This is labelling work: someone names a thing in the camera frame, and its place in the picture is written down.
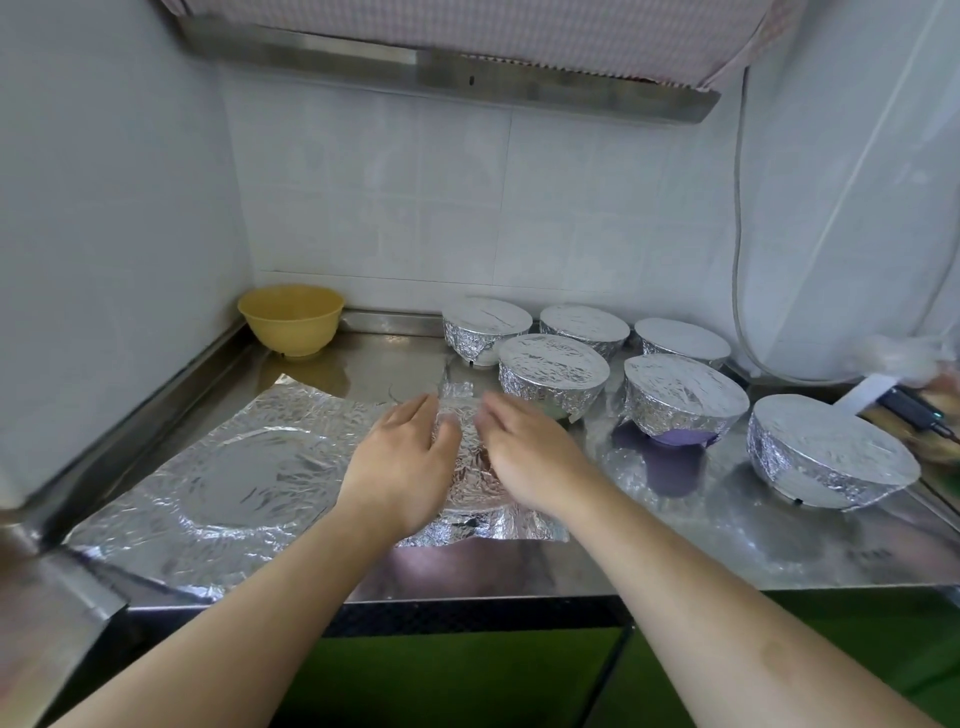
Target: foil sheet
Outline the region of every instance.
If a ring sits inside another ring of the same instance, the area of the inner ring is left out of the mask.
[[[565,540],[513,502],[491,471],[472,416],[479,400],[442,400],[464,439],[444,512],[403,546],[468,536]],[[88,558],[216,600],[336,503],[350,457],[390,403],[342,400],[284,375],[67,536]]]
[[[500,349],[500,386],[525,400],[553,404],[571,422],[583,417],[604,389],[610,365],[586,344],[531,333]]]
[[[607,361],[623,348],[630,327],[616,316],[585,305],[552,305],[540,314],[540,333],[582,341]]]
[[[634,324],[644,354],[672,353],[720,369],[731,349],[723,337],[684,321],[641,319]]]
[[[522,308],[497,299],[461,299],[445,306],[443,315],[447,345],[481,366],[495,365],[497,344],[526,333],[534,324]]]
[[[825,507],[870,505],[920,477],[920,465],[893,435],[802,395],[756,403],[747,451],[769,485]]]
[[[658,437],[673,430],[722,437],[750,409],[747,393],[706,364],[668,353],[627,359],[626,415]]]

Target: kitchen counter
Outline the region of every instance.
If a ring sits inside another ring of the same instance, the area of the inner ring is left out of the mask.
[[[412,323],[401,321],[399,329],[437,332],[432,317],[408,318]],[[247,348],[189,416],[127,473],[120,490],[227,419],[280,374],[365,401],[401,401],[451,387],[461,393],[467,387],[479,396],[498,387],[495,369],[470,368],[443,339],[390,333],[396,328],[390,316],[356,314],[345,324],[385,332],[342,331],[306,362],[284,361],[259,346]],[[612,431],[615,419],[608,412],[617,377],[622,377],[622,358],[619,367],[614,361],[608,392],[570,427],[571,434],[635,500],[758,589],[960,583],[960,538],[924,504],[922,494],[901,492],[845,513],[795,505],[754,475],[745,452],[746,418],[707,450],[665,448],[632,425]],[[101,571],[133,609],[187,606],[179,595],[160,595],[123,574]],[[438,609],[438,600],[611,596],[611,584],[575,542],[469,539],[450,546],[395,548],[357,587],[348,605],[431,602]],[[596,603],[606,604],[607,612],[613,609],[609,601]]]
[[[471,369],[440,336],[437,317],[347,312],[322,355],[287,362],[236,329],[171,380],[51,483],[22,522],[0,529],[0,634],[16,634],[23,647],[13,663],[0,665],[6,671],[0,688],[13,691],[0,707],[40,715],[108,623],[142,648],[207,606],[108,566],[81,568],[62,546],[39,554],[37,542],[58,542],[73,523],[229,419],[281,374],[367,401],[438,390],[479,396],[497,388],[495,370]],[[707,450],[664,448],[631,425],[614,428],[610,413],[623,358],[613,362],[607,392],[570,433],[631,497],[706,553],[795,613],[811,606],[848,609],[849,596],[856,597],[855,610],[869,608],[862,595],[872,595],[875,606],[909,611],[914,595],[931,589],[960,604],[960,536],[948,524],[954,515],[924,486],[846,513],[797,506],[754,475],[745,420]],[[91,579],[90,571],[99,578]],[[904,599],[887,598],[895,595]],[[393,549],[326,634],[629,623],[610,582],[577,543],[468,539]],[[31,647],[38,644],[50,648]],[[109,652],[110,644],[100,640],[94,652]],[[114,671],[131,658],[109,654]]]

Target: bowl rim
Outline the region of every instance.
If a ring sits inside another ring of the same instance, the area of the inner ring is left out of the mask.
[[[333,310],[327,311],[326,313],[322,313],[319,316],[308,316],[306,318],[298,317],[293,319],[268,318],[266,316],[258,316],[254,313],[249,313],[248,311],[244,310],[244,300],[248,296],[250,296],[253,293],[257,293],[259,291],[269,290],[271,288],[312,288],[318,291],[327,291],[329,293],[334,294],[340,300],[340,304]],[[347,300],[344,298],[342,293],[340,293],[339,291],[335,291],[333,288],[327,288],[325,285],[311,285],[310,283],[271,283],[270,285],[261,285],[255,288],[251,288],[249,291],[244,293],[237,300],[237,310],[240,311],[240,313],[242,313],[244,317],[248,319],[255,319],[256,321],[273,321],[278,323],[289,324],[289,323],[301,322],[301,321],[317,321],[319,319],[325,319],[330,316],[339,316],[340,313],[344,310],[344,306],[346,304],[347,304]]]

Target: right hand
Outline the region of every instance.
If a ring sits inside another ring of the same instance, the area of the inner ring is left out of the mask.
[[[563,520],[584,492],[607,484],[564,429],[528,401],[488,392],[476,426],[500,481],[528,508]]]

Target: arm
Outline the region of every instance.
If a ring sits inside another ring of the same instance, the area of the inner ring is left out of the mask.
[[[936,725],[620,492],[535,407],[487,395],[477,427],[512,495],[564,521],[609,577],[701,728]]]
[[[300,663],[360,579],[440,512],[460,428],[437,398],[387,412],[336,506],[220,602],[63,716],[56,728],[246,728],[270,722]]]

